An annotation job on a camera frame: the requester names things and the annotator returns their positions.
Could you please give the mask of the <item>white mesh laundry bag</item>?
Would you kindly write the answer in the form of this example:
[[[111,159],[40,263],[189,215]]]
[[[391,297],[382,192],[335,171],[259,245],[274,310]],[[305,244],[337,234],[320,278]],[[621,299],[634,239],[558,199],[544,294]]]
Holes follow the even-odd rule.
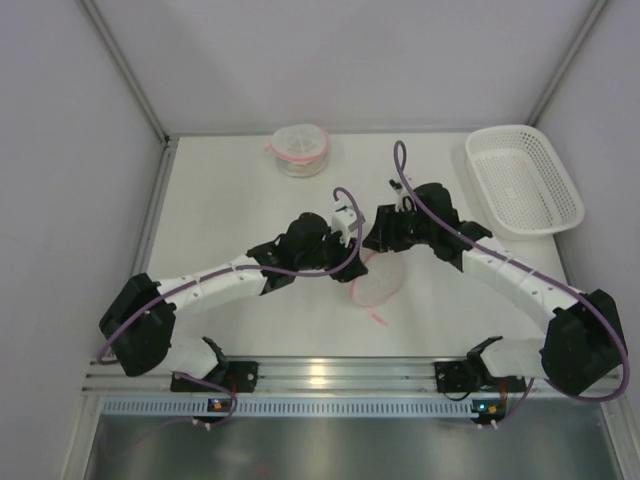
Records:
[[[387,322],[376,309],[390,300],[402,288],[405,280],[405,262],[400,253],[378,253],[365,250],[363,260],[368,273],[356,278],[349,294],[353,304],[363,308],[378,324]]]
[[[315,124],[303,123],[280,128],[266,149],[277,168],[290,177],[306,178],[320,173],[328,161],[328,132]]]

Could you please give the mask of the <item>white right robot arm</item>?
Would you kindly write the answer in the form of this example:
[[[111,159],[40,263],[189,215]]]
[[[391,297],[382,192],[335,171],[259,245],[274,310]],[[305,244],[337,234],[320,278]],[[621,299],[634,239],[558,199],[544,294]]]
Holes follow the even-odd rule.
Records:
[[[614,299],[602,290],[585,294],[549,278],[509,254],[475,221],[462,221],[449,191],[428,183],[408,192],[396,180],[395,203],[380,205],[366,248],[378,253],[429,247],[441,261],[490,286],[526,315],[539,337],[491,336],[473,347],[466,362],[482,379],[541,378],[577,397],[615,369],[618,396],[629,382],[629,362]]]

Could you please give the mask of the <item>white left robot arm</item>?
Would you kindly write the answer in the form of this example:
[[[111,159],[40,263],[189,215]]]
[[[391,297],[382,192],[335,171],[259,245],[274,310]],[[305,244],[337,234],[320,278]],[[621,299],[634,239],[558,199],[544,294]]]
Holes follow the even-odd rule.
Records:
[[[328,276],[349,283],[367,274],[360,257],[363,219],[350,207],[325,221],[303,213],[287,231],[236,259],[208,270],[154,280],[131,277],[99,322],[105,350],[128,377],[169,371],[217,383],[228,360],[208,337],[189,337],[182,322],[218,306],[264,296],[298,278]]]

